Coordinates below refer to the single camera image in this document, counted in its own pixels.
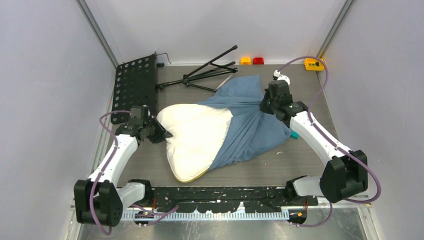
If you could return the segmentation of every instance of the white pillow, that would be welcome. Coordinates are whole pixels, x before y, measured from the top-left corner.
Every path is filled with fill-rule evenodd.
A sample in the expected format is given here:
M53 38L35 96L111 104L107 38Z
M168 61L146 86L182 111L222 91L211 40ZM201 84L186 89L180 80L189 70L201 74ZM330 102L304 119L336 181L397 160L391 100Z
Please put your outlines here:
M228 108L176 104L163 109L157 120L173 137L166 155L175 178L188 183L203 175L224 143L233 115Z

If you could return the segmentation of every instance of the perforated metal plate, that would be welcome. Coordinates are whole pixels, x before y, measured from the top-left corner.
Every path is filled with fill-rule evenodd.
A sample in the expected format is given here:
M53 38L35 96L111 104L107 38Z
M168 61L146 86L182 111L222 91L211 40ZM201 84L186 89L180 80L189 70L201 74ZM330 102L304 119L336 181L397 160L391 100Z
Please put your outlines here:
M155 54L119 65L115 74L112 111L130 110L132 106L147 105L156 115L158 113L156 83ZM115 113L111 117L111 122L120 124L128 117L128 113Z

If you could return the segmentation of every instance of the yellow block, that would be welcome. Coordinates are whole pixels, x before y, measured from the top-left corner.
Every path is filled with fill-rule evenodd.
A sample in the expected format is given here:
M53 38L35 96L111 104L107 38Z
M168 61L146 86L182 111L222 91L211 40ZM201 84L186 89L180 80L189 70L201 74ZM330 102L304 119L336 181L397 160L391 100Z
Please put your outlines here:
M305 58L304 65L307 71L324 71L324 66L321 62L313 58Z
M242 57L240 58L240 65L251 65L252 60L250 57Z

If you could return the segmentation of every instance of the red block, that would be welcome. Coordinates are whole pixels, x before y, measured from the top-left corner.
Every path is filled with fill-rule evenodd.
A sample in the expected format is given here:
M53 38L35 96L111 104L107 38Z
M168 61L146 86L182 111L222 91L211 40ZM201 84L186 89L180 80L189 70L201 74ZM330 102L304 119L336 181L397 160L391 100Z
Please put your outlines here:
M253 58L253 65L262 65L262 64L264 64L264 58L263 57Z

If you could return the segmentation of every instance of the pillow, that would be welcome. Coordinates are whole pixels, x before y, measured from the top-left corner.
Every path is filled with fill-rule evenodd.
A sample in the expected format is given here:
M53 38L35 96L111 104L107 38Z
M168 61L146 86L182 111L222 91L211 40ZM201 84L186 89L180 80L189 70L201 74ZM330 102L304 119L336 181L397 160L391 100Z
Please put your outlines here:
M187 183L284 143L292 130L260 110L263 97L259 76L244 76L206 101L160 111L157 120L173 135L166 139L166 155L175 178Z
M157 120L172 134L166 138L166 155L178 181L191 182L210 168L232 117L228 108L199 104L176 104L159 112Z

